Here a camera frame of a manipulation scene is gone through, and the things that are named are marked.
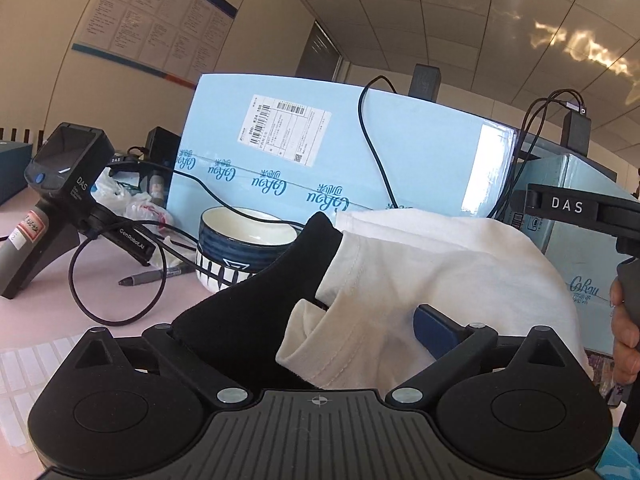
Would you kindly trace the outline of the operator right hand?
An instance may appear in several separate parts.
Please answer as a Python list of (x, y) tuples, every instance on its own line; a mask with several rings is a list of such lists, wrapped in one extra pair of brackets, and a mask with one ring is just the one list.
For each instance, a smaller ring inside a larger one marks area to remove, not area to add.
[(614, 378), (621, 385), (632, 384), (640, 370), (639, 327), (631, 321), (625, 308), (623, 287), (615, 280), (610, 289), (613, 306), (612, 334), (614, 337)]

